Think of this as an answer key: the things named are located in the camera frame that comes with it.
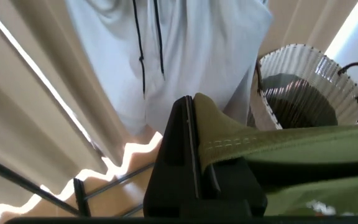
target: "wicker basket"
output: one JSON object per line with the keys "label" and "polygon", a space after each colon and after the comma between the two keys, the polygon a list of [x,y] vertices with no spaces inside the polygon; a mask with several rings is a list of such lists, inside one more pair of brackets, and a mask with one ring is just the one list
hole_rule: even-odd
{"label": "wicker basket", "polygon": [[346,73],[353,66],[301,44],[265,55],[255,67],[249,124],[263,131],[358,124],[358,86]]}

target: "green cloth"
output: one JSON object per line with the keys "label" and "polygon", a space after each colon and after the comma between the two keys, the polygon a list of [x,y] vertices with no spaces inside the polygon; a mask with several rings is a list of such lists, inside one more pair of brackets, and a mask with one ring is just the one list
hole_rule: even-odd
{"label": "green cloth", "polygon": [[[194,103],[203,171],[215,162],[241,156],[289,164],[358,162],[358,125],[258,131],[227,117],[205,95],[196,94]],[[324,206],[328,212],[323,209],[323,215],[332,210],[336,215],[358,213],[358,177],[269,193],[266,215],[317,215]]]}

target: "beige curtain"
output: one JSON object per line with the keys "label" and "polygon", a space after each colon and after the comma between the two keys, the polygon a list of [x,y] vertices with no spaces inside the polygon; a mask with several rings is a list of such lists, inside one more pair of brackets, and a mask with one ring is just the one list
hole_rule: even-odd
{"label": "beige curtain", "polygon": [[[260,53],[293,42],[325,50],[355,3],[270,1],[275,22]],[[88,63],[64,1],[0,0],[0,20],[37,64],[31,68],[0,30],[0,163],[58,194],[82,169],[106,171],[88,140],[117,166],[127,142],[150,140],[151,129],[136,137],[124,129]],[[61,99],[45,87],[40,71]],[[21,206],[30,196],[0,178],[0,203]]]}

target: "white print on green fabric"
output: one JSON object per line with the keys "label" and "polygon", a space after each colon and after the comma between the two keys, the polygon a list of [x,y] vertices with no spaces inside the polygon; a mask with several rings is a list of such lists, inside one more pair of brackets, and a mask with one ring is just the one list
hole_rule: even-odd
{"label": "white print on green fabric", "polygon": [[[312,200],[311,202],[306,203],[306,207],[312,208],[317,213],[317,215],[336,215],[336,209],[334,207],[326,205],[323,202],[318,202],[316,200]],[[358,213],[344,212],[340,215],[354,216],[358,215]]]}

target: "black metal bar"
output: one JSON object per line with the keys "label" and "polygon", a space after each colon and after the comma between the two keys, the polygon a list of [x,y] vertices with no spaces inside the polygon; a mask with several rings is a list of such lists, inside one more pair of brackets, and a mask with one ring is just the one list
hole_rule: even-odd
{"label": "black metal bar", "polygon": [[118,184],[122,183],[123,181],[125,181],[125,180],[127,180],[127,179],[130,179],[131,177],[134,177],[134,176],[136,176],[137,174],[140,174],[141,172],[143,172],[143,171],[145,171],[145,170],[147,170],[147,169],[149,169],[149,168],[151,168],[151,167],[153,167],[153,166],[154,166],[154,162],[152,162],[152,163],[150,163],[150,164],[148,164],[148,165],[146,165],[146,166],[144,166],[144,167],[138,169],[137,171],[134,171],[134,172],[132,172],[132,173],[130,173],[130,174],[127,174],[127,175],[125,175],[124,177],[121,177],[120,179],[117,179],[117,180],[115,180],[115,181],[112,181],[112,182],[106,184],[105,186],[102,186],[102,187],[100,187],[100,188],[98,188],[98,189],[96,189],[96,190],[90,192],[90,193],[84,198],[84,200],[88,200],[89,198],[94,197],[94,196],[96,196],[96,195],[98,195],[98,194],[100,194],[100,193],[102,193],[102,192],[104,192],[104,191],[110,189],[111,187],[114,187],[115,185],[118,185]]}
{"label": "black metal bar", "polygon": [[22,188],[39,195],[43,199],[55,204],[56,206],[59,206],[60,208],[70,212],[74,215],[79,215],[79,211],[72,207],[71,205],[67,204],[66,202],[63,202],[53,196],[51,193],[46,192],[42,190],[39,186],[35,185],[33,182],[27,180],[26,178],[22,177],[19,174],[16,174],[12,170],[8,169],[7,167],[4,167],[0,164],[0,176],[10,180],[11,182],[21,186]]}
{"label": "black metal bar", "polygon": [[134,208],[131,208],[129,211],[127,211],[126,213],[124,213],[123,215],[121,215],[122,217],[130,217],[132,216],[133,214],[137,213],[138,211],[140,211],[141,209],[143,208],[143,203],[134,207]]}
{"label": "black metal bar", "polygon": [[82,180],[78,180],[77,178],[73,179],[74,184],[74,193],[75,198],[77,201],[78,210],[80,211],[80,215],[83,217],[90,217],[91,216],[91,210],[90,206],[88,205],[88,201],[85,200],[85,188],[84,183]]}

